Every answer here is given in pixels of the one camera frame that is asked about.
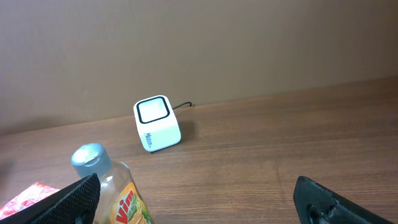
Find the pink fabric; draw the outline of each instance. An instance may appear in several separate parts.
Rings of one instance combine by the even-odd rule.
[[[57,191],[59,191],[59,189],[55,189],[38,182],[32,184],[0,209],[0,220],[33,205],[39,200],[42,200]]]

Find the wooden table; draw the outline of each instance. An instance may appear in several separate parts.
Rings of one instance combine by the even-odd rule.
[[[70,156],[100,142],[130,166],[157,223],[298,223],[300,175],[398,222],[398,78],[175,113],[181,143],[153,154],[132,116],[2,136],[0,204],[36,181],[78,180]]]

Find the bottle cap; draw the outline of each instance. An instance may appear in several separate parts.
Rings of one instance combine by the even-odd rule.
[[[112,166],[111,159],[100,143],[85,144],[73,153],[70,163],[81,178],[97,173],[98,177],[106,174]]]

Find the beige wall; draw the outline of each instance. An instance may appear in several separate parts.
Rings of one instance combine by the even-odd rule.
[[[0,132],[387,77],[397,52],[396,0],[3,0]]]

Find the cord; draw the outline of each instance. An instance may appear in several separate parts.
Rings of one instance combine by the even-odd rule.
[[[175,110],[175,109],[177,109],[177,108],[179,108],[179,107],[181,107],[181,106],[183,106],[183,105],[186,105],[186,104],[189,104],[189,106],[192,106],[192,103],[191,103],[191,102],[185,102],[185,103],[182,103],[182,104],[180,104],[180,105],[178,105],[178,106],[174,106],[174,107],[173,107],[173,110]]]

